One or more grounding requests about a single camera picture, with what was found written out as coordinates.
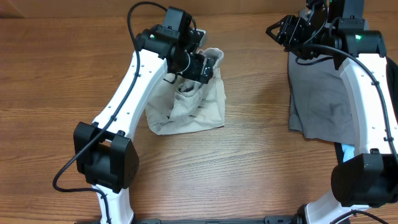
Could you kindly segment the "beige khaki shorts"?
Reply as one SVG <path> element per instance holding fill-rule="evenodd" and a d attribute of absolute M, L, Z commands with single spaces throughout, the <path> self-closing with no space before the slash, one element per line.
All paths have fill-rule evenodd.
<path fill-rule="evenodd" d="M 145 108 L 147 124 L 153 133 L 194 133 L 225 125 L 226 95 L 220 70 L 224 52 L 207 48 L 199 53 L 215 60 L 213 77 L 207 84 L 182 77 L 171 84 L 169 81 L 174 74 L 166 74 Z"/>

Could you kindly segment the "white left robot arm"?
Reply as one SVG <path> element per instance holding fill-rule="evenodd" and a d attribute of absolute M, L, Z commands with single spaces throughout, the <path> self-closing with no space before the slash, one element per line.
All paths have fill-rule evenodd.
<path fill-rule="evenodd" d="M 99 200 L 100 223 L 132 223 L 128 188 L 139 157 L 133 137 L 150 95 L 173 73 L 207 84 L 215 61 L 197 53 L 206 32 L 192 16 L 168 7 L 162 24 L 133 35 L 134 52 L 125 77 L 106 108 L 92 123 L 78 123 L 73 133 L 76 165 Z"/>

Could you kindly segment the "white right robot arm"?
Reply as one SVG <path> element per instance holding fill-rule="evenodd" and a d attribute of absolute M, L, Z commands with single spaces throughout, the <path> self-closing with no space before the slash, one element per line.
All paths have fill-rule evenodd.
<path fill-rule="evenodd" d="M 366 30 L 363 1 L 307 1 L 305 17 L 285 16 L 266 33 L 300 59 L 333 59 L 348 93 L 354 156 L 339 160 L 331 190 L 292 216 L 266 223 L 348 223 L 353 215 L 397 202 L 397 120 L 382 34 Z"/>

